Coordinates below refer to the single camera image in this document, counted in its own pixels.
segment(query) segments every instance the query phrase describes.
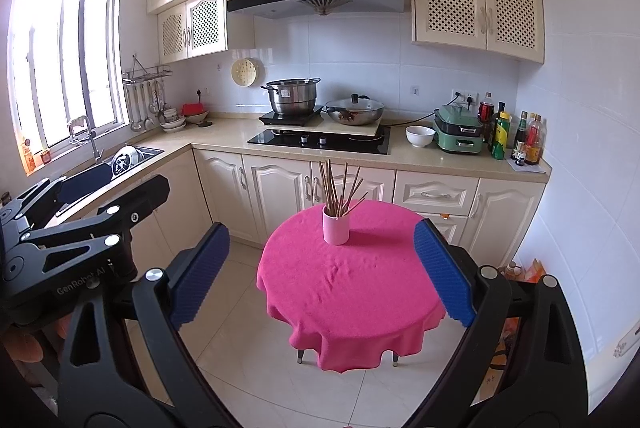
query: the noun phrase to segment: window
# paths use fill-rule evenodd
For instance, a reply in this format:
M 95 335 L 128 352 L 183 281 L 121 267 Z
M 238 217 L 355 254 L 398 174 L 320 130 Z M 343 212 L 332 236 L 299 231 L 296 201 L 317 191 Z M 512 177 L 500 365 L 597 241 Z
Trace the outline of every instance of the window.
M 31 151 L 70 148 L 67 123 L 86 115 L 98 134 L 122 123 L 111 68 L 113 0 L 15 0 L 13 103 Z

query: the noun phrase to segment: faucet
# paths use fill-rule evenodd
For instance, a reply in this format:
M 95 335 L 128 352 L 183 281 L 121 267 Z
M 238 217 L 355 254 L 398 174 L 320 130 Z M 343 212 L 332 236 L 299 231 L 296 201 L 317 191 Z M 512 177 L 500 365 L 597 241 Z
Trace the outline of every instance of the faucet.
M 94 150 L 95 164 L 100 163 L 102 154 L 104 153 L 104 149 L 98 150 L 95 146 L 96 134 L 89 124 L 89 118 L 84 115 L 79 116 L 78 118 L 74 118 L 69 121 L 66 126 L 69 127 L 69 137 L 71 138 L 69 143 L 71 143 L 72 145 L 84 145 L 85 143 L 91 143 L 91 148 Z M 84 131 L 75 134 L 75 127 L 84 127 Z

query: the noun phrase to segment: pink tablecloth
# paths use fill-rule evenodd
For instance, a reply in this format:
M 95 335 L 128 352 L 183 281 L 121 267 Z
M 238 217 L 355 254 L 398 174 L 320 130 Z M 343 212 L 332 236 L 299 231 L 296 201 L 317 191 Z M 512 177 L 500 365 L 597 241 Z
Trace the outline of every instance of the pink tablecloth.
M 414 251 L 421 217 L 364 201 L 343 246 L 322 239 L 322 205 L 304 210 L 270 237 L 258 267 L 267 312 L 291 325 L 292 347 L 312 348 L 323 370 L 375 368 L 385 350 L 422 349 L 445 309 Z

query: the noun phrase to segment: tiled floor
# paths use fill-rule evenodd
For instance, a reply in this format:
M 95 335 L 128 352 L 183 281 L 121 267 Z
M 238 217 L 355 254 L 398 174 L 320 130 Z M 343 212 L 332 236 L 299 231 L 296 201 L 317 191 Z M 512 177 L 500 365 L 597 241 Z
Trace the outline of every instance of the tiled floor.
M 289 346 L 291 329 L 266 313 L 255 287 L 260 250 L 232 243 L 198 316 L 180 334 L 203 375 L 244 428 L 399 427 L 429 392 L 463 334 L 445 318 L 425 334 L 422 351 L 393 368 L 323 372 L 309 351 L 303 364 Z M 167 395 L 138 327 L 131 333 L 155 397 Z

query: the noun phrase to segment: chopsticks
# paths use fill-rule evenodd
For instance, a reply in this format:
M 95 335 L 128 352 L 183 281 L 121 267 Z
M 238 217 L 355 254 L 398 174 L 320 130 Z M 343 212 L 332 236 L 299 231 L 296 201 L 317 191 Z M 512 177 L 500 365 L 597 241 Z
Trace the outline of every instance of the chopsticks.
M 360 185 L 362 184 L 362 179 L 358 181 L 358 176 L 360 175 L 360 167 L 356 171 L 356 176 L 353 179 L 353 184 L 351 185 L 351 191 L 349 192 L 349 196 L 347 199 L 344 199 L 344 191 L 347 186 L 347 170 L 349 169 L 349 163 L 344 164 L 344 175 L 342 177 L 342 191 L 340 192 L 340 197 L 338 198 L 338 192 L 335 187 L 335 179 L 334 172 L 331 167 L 331 160 L 328 161 L 318 161 L 320 166 L 320 176 L 322 178 L 322 189 L 324 190 L 324 197 L 326 200 L 326 210 L 327 214 L 331 217 L 344 217 L 352 212 L 369 194 L 366 192 L 359 201 L 354 204 L 351 208 L 349 208 L 349 204 L 353 199 L 353 195 L 358 191 Z

